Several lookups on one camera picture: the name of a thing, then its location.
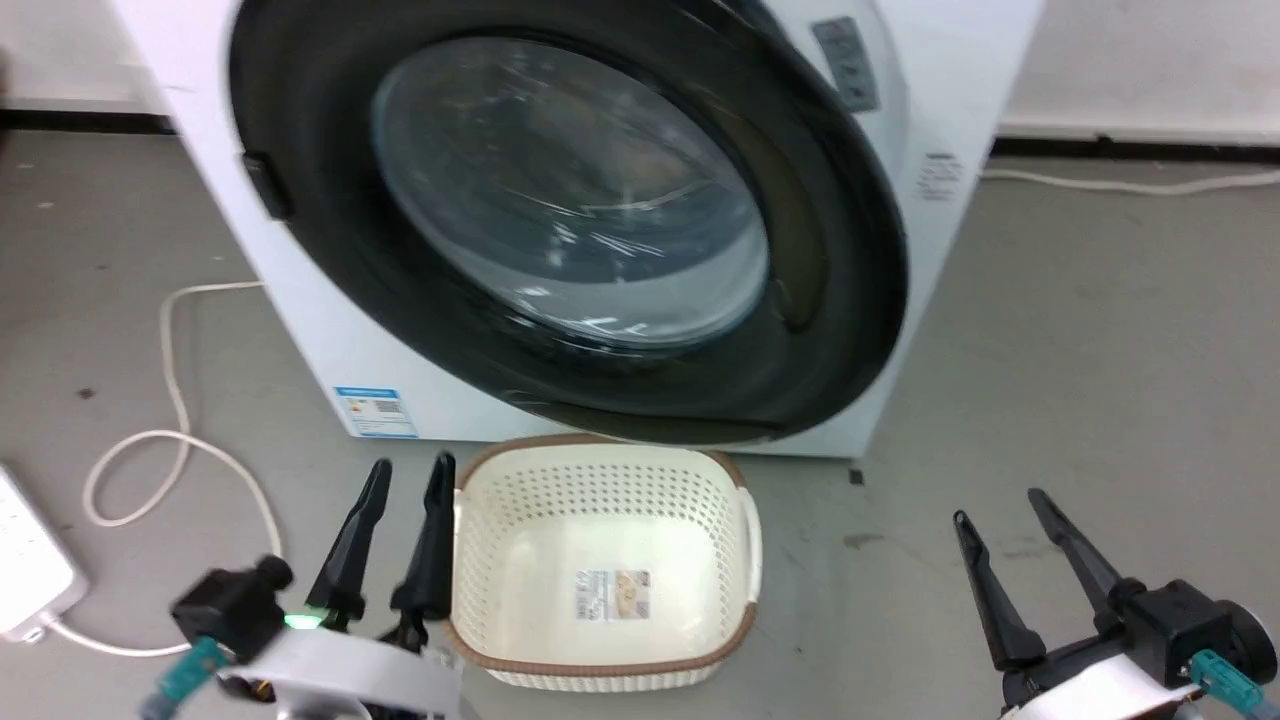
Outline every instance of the washing machine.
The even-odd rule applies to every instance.
[[[1041,0],[115,0],[348,433],[860,457]]]

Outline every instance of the basket handle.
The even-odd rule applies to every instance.
[[[764,577],[764,534],[760,532],[760,511],[755,507],[755,498],[746,488],[737,488],[739,496],[742,498],[742,510],[746,515],[746,536],[748,541],[751,543],[751,557],[749,562],[751,564],[751,589],[746,596],[748,602],[755,602],[760,598],[760,583]]]

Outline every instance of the laundry basket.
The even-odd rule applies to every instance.
[[[458,478],[458,652],[499,680],[631,692],[709,678],[746,637],[760,521],[728,457],[556,436]]]

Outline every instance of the sticker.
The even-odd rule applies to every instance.
[[[920,200],[946,202],[960,191],[964,165],[951,152],[927,152],[915,181],[915,196]]]
[[[648,570],[579,570],[576,618],[588,623],[649,619]]]
[[[408,419],[404,402],[394,389],[376,387],[335,387],[351,425],[361,437],[410,437],[417,430]]]

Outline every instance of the power strip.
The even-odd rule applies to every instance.
[[[49,524],[0,465],[0,637],[44,637],[45,616],[56,618],[84,597],[88,579]]]

